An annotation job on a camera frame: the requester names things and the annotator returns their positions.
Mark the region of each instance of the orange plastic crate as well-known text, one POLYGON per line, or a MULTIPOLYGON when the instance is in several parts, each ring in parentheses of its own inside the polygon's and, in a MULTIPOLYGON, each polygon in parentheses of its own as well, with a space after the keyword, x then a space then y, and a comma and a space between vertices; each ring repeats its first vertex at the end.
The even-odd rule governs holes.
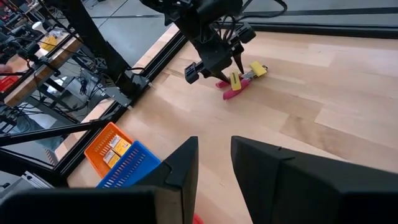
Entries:
POLYGON ((125 135, 114 123, 110 122, 85 150, 86 158, 91 162, 101 178, 104 178, 111 168, 104 162, 105 154, 111 150, 109 143, 118 135, 132 144, 133 140, 125 135))

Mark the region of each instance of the blue plastic crate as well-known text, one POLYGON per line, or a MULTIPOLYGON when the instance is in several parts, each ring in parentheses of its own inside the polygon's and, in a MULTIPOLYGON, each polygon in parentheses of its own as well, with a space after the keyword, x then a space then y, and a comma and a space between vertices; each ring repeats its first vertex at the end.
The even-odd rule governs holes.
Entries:
POLYGON ((131 186, 154 170, 160 163, 160 159, 139 141, 135 141, 97 185, 97 188, 131 186))

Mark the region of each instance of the concrete floor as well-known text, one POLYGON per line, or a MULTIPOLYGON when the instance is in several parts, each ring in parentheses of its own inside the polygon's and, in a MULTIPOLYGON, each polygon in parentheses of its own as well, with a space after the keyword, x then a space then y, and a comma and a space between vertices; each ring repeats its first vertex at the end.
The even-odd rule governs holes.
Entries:
MULTIPOLYGON (((157 12, 145 7, 137 0, 106 0, 99 2, 93 8, 95 0, 86 0, 85 6, 91 16, 130 16, 136 14, 157 14, 157 12)), ((289 10, 306 9, 345 9, 358 7, 396 7, 397 0, 285 0, 289 10)), ((277 11, 280 6, 273 0, 253 0, 246 9, 249 11, 277 11)), ((267 22, 298 22, 319 24, 361 24, 361 25, 397 25, 398 15, 359 15, 359 16, 281 16, 272 19, 262 19, 267 22)), ((95 24, 113 47, 125 58, 125 60, 134 65, 149 47, 166 31, 163 18, 150 19, 94 19, 95 24)), ((64 75, 75 76, 69 70, 79 71, 79 68, 66 65, 62 69, 64 75)), ((55 120, 45 116, 35 116, 43 127, 60 126, 55 120)), ((42 147, 34 142, 8 146, 7 148, 15 150, 38 159, 47 160, 42 147)), ((0 184, 12 182, 16 177, 0 172, 0 184)))

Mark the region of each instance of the robot workstation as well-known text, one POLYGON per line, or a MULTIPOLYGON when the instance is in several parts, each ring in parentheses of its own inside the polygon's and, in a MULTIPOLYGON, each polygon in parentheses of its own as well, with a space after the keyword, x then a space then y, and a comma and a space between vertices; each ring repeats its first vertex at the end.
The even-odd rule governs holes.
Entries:
MULTIPOLYGON (((262 65, 253 65, 253 73, 244 71, 243 44, 256 38, 256 33, 243 21, 248 16, 241 15, 242 0, 140 1, 164 14, 165 25, 174 23, 198 52, 201 62, 185 69, 188 83, 197 81, 201 74, 232 88, 240 79, 243 87, 245 80, 266 72, 262 65), (226 21, 229 25, 222 32, 220 25, 226 21), (241 75, 227 77, 223 70, 234 62, 241 75)), ((264 17, 286 11, 283 1, 275 1, 284 9, 264 17)), ((116 101, 128 106, 129 99, 147 88, 150 81, 142 75, 146 71, 135 73, 104 40, 80 0, 46 0, 46 4, 62 11, 75 30, 73 35, 92 51, 103 74, 102 82, 110 83, 109 91, 117 91, 112 94, 116 101)), ((228 92, 224 98, 234 94, 228 92)), ((34 187, 9 196, 0 206, 0 220, 31 222, 45 210, 48 216, 41 223, 78 222, 79 218, 92 223, 126 222, 127 214, 134 223, 199 223, 195 218, 199 152, 198 138, 191 137, 134 185, 116 189, 58 188, 40 175, 26 173, 21 181, 34 182, 34 187)), ((392 217, 394 204, 390 203, 397 201, 397 174, 239 136, 231 138, 231 164, 253 223, 396 220, 392 217)))

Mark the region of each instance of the wooden table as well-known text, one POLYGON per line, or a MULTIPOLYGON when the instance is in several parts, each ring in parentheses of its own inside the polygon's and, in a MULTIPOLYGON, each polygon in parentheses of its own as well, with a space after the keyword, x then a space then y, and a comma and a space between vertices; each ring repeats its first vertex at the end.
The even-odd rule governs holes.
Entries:
MULTIPOLYGON (((66 32, 64 32, 60 37, 57 38, 57 42, 60 43, 63 39, 68 36, 66 32)), ((55 52, 51 58, 50 63, 54 67, 61 67, 71 56, 71 52, 76 52, 82 47, 80 41, 76 40, 76 38, 71 38, 62 49, 55 52)), ((44 49, 40 49, 36 55, 40 58, 41 56, 46 55, 48 52, 44 49)), ((27 70, 26 61, 20 58, 18 55, 15 55, 11 58, 8 63, 13 69, 14 72, 23 72, 27 70)), ((12 91, 5 99, 5 104, 9 106, 17 106, 19 105, 24 99, 26 99, 29 95, 33 93, 37 89, 37 84, 44 82, 46 79, 50 78, 53 74, 53 70, 48 68, 47 66, 41 66, 36 72, 35 77, 36 81, 34 80, 34 76, 31 75, 28 77, 23 83, 21 83, 14 91, 12 91)))
MULTIPOLYGON (((269 73, 236 98, 223 101, 215 79, 185 81, 184 68, 199 61, 187 44, 117 123, 161 159, 199 137, 195 210, 205 223, 251 223, 232 170, 232 135, 398 172, 398 41, 258 32, 245 49, 246 70, 257 60, 269 73)), ((68 181, 94 187, 100 178, 84 160, 68 181)))

